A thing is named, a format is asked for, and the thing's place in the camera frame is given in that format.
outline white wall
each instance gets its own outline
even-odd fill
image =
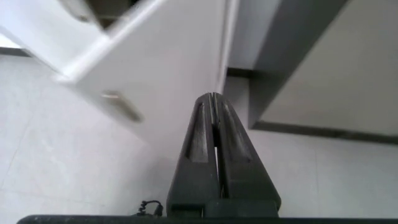
[[[229,67],[252,69],[280,0],[241,0]]]
[[[397,20],[397,1],[348,3],[262,119],[398,134]]]

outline door handle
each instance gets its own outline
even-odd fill
[[[143,116],[138,112],[137,108],[130,103],[122,94],[114,90],[105,90],[101,96],[118,111],[127,116],[134,122],[142,122]]]

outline white cabinet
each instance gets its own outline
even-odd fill
[[[195,100],[222,90],[237,8],[227,0],[142,1],[56,81],[156,147],[179,151]]]
[[[57,72],[107,36],[95,21],[79,21],[57,0],[1,0],[0,33]]]
[[[179,151],[195,100],[223,89],[238,3],[141,0],[105,32],[58,1],[7,0],[0,26],[57,82],[153,146]]]

